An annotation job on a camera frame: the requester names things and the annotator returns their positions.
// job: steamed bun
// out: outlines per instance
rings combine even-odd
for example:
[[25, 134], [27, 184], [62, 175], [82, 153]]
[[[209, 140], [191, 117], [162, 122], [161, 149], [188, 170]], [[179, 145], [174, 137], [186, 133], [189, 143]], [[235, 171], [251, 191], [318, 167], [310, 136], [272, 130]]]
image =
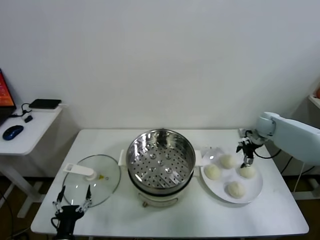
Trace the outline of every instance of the steamed bun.
[[229, 194], [235, 199], [240, 199], [246, 194], [245, 186], [238, 181], [233, 181], [227, 186]]
[[204, 167], [204, 174], [211, 180], [217, 180], [221, 176], [221, 170], [217, 165], [210, 164]]
[[246, 179], [252, 179], [256, 175], [256, 169], [253, 166], [246, 166], [239, 169], [240, 176]]
[[226, 169], [232, 169], [236, 166], [236, 160], [230, 154], [225, 154], [220, 157], [220, 162], [222, 166]]

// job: glass lid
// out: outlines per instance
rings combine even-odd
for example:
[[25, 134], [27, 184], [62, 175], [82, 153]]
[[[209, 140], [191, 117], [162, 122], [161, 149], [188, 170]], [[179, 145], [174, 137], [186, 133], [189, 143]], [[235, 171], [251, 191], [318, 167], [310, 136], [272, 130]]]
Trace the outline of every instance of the glass lid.
[[108, 155], [92, 155], [80, 160], [77, 165], [91, 168], [96, 172], [93, 180], [87, 177], [68, 173], [64, 180], [65, 185], [64, 199], [70, 205], [80, 205], [86, 199], [88, 186], [90, 185], [92, 207], [95, 207], [106, 201], [117, 189], [121, 170], [117, 161]]

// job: black device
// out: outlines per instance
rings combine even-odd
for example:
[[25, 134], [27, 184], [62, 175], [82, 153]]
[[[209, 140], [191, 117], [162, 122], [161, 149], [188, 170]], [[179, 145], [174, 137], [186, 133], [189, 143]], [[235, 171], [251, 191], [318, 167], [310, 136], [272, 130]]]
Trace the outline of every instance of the black device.
[[21, 126], [21, 125], [11, 126], [4, 131], [2, 138], [4, 140], [10, 141], [14, 139], [19, 133], [21, 133], [23, 129], [24, 129], [24, 126]]
[[92, 205], [90, 185], [86, 191], [85, 201], [81, 205], [61, 206], [65, 190], [66, 186], [64, 185], [56, 201], [53, 202], [56, 211], [54, 213], [55, 216], [51, 218], [51, 224], [57, 232], [53, 237], [54, 240], [75, 240], [74, 229], [76, 221], [82, 218]]
[[58, 99], [36, 99], [30, 105], [31, 109], [56, 109], [61, 103]]
[[17, 109], [0, 69], [0, 125]]

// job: small white table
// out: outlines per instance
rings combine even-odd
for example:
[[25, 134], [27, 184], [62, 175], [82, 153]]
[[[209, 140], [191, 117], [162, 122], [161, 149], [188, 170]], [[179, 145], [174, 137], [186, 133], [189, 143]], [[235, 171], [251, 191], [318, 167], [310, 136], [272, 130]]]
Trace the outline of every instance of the small white table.
[[[24, 218], [26, 216], [32, 203], [41, 203], [44, 199], [44, 195], [38, 193], [42, 182], [36, 182], [34, 187], [31, 186], [12, 167], [10, 160], [3, 156], [27, 156], [57, 118], [61, 110], [61, 107], [58, 107], [55, 112], [32, 112], [33, 120], [28, 123], [25, 123], [21, 117], [9, 118], [0, 126], [0, 171], [12, 182], [4, 196], [8, 197], [14, 185], [28, 196], [17, 215], [18, 218]], [[15, 113], [21, 114], [21, 108], [17, 107]], [[4, 140], [2, 138], [3, 133], [14, 125], [24, 126], [23, 131], [10, 141]]]
[[[135, 137], [145, 130], [80, 131], [48, 193], [46, 194], [31, 230], [40, 234], [56, 234], [50, 219], [66, 175], [67, 163], [95, 154], [119, 159]], [[236, 150], [237, 130], [177, 130], [195, 150], [207, 147], [226, 147]], [[265, 147], [258, 153], [270, 156]], [[128, 173], [123, 171], [114, 194], [99, 206], [90, 208], [75, 224], [76, 236], [134, 237], [134, 238], [244, 238], [258, 236], [300, 235], [309, 231], [308, 224], [297, 206], [275, 163], [256, 158], [254, 165], [262, 173], [263, 189], [250, 204], [232, 204], [220, 200], [202, 182], [193, 177], [186, 192], [175, 205], [167, 208], [143, 208]]]

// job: blue mouse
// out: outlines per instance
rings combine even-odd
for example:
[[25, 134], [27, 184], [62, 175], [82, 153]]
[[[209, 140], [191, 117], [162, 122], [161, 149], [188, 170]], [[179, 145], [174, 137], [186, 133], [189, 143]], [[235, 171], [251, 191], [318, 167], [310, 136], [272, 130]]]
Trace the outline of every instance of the blue mouse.
[[22, 130], [24, 129], [24, 126], [21, 125], [15, 125], [15, 126], [11, 126], [9, 127], [7, 130], [4, 131], [2, 138], [4, 140], [12, 140], [14, 139], [19, 133], [22, 132]]

